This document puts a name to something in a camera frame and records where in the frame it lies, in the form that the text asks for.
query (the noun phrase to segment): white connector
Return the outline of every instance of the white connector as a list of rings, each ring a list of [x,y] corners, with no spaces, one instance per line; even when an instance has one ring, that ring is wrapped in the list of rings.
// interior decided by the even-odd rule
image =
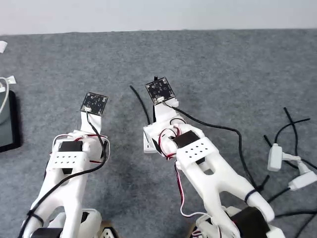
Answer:
[[[5,41],[0,41],[0,53],[2,54],[7,46],[7,42]]]
[[[274,171],[274,172],[279,171],[282,167],[283,160],[301,161],[301,157],[284,153],[282,147],[274,143],[271,149],[269,150],[267,170]]]
[[[302,158],[300,156],[294,156],[294,155],[290,155],[290,154],[286,154],[283,152],[283,159],[285,161],[291,161],[291,160],[295,160],[295,161],[300,161],[302,160]]]
[[[274,143],[269,150],[267,169],[270,171],[279,171],[282,167],[283,150],[282,147]]]
[[[288,187],[292,191],[296,191],[302,187],[306,187],[309,184],[312,184],[317,181],[317,175],[313,172],[310,171],[308,173],[305,173],[303,175],[299,175],[297,178],[293,179],[288,183]]]

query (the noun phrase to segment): wire bundle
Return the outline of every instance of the wire bundle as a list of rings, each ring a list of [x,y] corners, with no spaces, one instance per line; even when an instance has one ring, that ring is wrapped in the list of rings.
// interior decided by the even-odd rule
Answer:
[[[293,121],[291,115],[289,114],[288,110],[286,107],[283,108],[290,123],[283,126],[276,134],[275,136],[275,139],[274,139],[274,142],[277,143],[278,141],[278,137],[279,135],[281,134],[281,132],[289,127],[289,126],[292,126],[293,127],[293,131],[294,131],[294,135],[295,135],[295,149],[294,149],[294,153],[295,153],[295,156],[298,156],[298,133],[297,133],[297,129],[296,129],[296,126],[295,124],[297,123],[300,123],[300,122],[304,122],[304,121],[309,121],[310,118],[306,118],[306,119],[302,119],[302,120],[297,120],[297,121]],[[272,144],[271,142],[269,141],[268,137],[266,135],[264,135],[264,139],[266,140],[266,142],[268,143],[268,145],[270,147],[272,147]],[[311,162],[305,160],[305,159],[302,159],[303,162],[307,163],[308,165],[310,165],[311,167],[313,167],[314,169],[317,169],[317,166],[315,166],[314,164],[312,164]],[[293,165],[292,163],[290,163],[289,161],[284,161],[285,163],[287,163],[289,166],[295,168],[295,169],[298,169],[297,166]],[[271,203],[272,201],[274,201],[275,199],[277,199],[279,196],[283,195],[284,193],[286,193],[287,191],[289,191],[290,188],[286,188],[286,189],[283,189],[281,192],[277,193],[276,195],[272,196],[269,200],[268,200],[268,203]],[[304,224],[301,226],[301,228],[299,229],[299,231],[296,233],[295,235],[295,238],[298,238],[302,231],[305,229],[305,227],[309,224],[309,222],[311,222],[314,217],[317,215],[317,211],[297,211],[297,212],[288,212],[288,213],[285,213],[285,214],[281,214],[281,215],[277,215],[276,218],[282,218],[282,217],[288,217],[288,216],[295,216],[295,215],[302,215],[302,214],[312,214],[308,219],[307,221],[304,222]]]

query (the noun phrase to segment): black cable tie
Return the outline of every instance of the black cable tie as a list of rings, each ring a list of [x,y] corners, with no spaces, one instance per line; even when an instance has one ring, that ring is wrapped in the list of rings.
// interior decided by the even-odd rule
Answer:
[[[255,189],[251,190],[251,191],[246,195],[246,198],[244,199],[244,202],[248,204],[248,199],[249,199],[249,197],[250,197],[253,193],[255,193],[255,192],[258,192],[258,191],[256,191]]]
[[[42,225],[42,226],[44,226],[44,220],[43,220],[40,216],[36,215],[36,214],[34,213],[34,211],[29,210],[29,211],[28,211],[28,213],[27,213],[26,215],[28,215],[28,216],[30,216],[30,217],[34,217],[34,218],[38,219],[38,220],[39,220],[39,222],[41,223],[41,225]]]

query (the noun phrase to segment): white robotic arm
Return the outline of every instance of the white robotic arm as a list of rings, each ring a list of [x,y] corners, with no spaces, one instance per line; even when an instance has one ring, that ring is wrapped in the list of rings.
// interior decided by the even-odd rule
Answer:
[[[110,157],[109,140],[100,135],[105,98],[88,93],[84,103],[90,106],[82,106],[84,110],[81,112],[81,130],[59,135],[54,139],[41,191],[31,206],[19,237],[99,237],[101,215],[95,209],[82,209],[82,199],[88,173],[101,167]],[[98,102],[102,100],[104,103],[99,105]],[[106,145],[109,148],[107,155],[104,154]],[[65,212],[58,214],[44,228],[45,221],[60,206],[64,207]]]
[[[241,237],[239,228],[221,205],[219,194],[223,191],[257,208],[267,223],[272,221],[274,212],[267,201],[231,168],[200,129],[184,123],[184,119],[172,108],[177,106],[175,98],[155,105],[157,121],[144,127],[144,151],[159,152],[168,160],[176,157],[177,168],[194,186],[208,213],[197,223],[198,227],[202,225],[200,229],[205,229],[201,232],[209,238],[217,238],[216,227],[219,226],[222,237]],[[201,222],[209,217],[212,217],[212,225]],[[280,229],[271,227],[267,237],[283,238],[284,235]]]

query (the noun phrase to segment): red and white wire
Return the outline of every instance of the red and white wire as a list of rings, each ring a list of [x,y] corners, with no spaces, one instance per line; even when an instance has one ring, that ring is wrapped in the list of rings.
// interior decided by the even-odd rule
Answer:
[[[173,158],[174,155],[176,155],[176,153],[170,153],[170,154],[166,154],[161,146],[161,140],[162,140],[162,137],[163,137],[163,133],[166,131],[166,130],[171,130],[174,132],[175,136],[178,137],[180,134],[181,134],[181,130],[174,126],[174,128],[177,130],[177,133],[175,133],[175,131],[173,131],[171,128],[165,128],[164,130],[162,130],[160,132],[160,134],[158,135],[158,146],[162,152],[162,154],[166,157],[167,160],[170,160],[171,158]]]
[[[176,161],[174,163],[174,168],[175,168],[175,172],[176,172],[176,179],[177,179],[177,185],[178,185],[179,193],[180,193],[180,196],[181,196],[180,213],[184,217],[193,217],[195,215],[206,215],[206,216],[208,216],[211,219],[211,222],[213,223],[213,218],[208,213],[205,213],[205,212],[194,212],[192,214],[185,214],[183,212],[183,206],[184,206],[184,203],[185,203],[185,194],[184,194],[184,189],[183,189],[182,182],[181,182],[181,179],[180,179],[180,174],[179,174],[179,171],[178,171],[177,166],[176,166]],[[218,228],[219,237],[221,237],[220,227],[217,226],[217,228]]]

